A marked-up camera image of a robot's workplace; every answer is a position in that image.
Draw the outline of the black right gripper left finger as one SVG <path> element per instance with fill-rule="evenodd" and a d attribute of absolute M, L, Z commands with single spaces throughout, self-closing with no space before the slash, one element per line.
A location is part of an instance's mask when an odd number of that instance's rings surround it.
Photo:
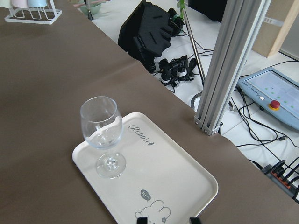
<path fill-rule="evenodd" d="M 147 218 L 146 217 L 139 217 L 137 219 L 137 224 L 147 224 Z"/>

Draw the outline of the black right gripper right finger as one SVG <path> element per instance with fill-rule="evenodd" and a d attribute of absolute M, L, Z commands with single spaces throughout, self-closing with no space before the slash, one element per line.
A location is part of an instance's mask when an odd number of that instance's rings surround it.
<path fill-rule="evenodd" d="M 198 217 L 189 218 L 189 224 L 201 224 L 201 220 Z"/>

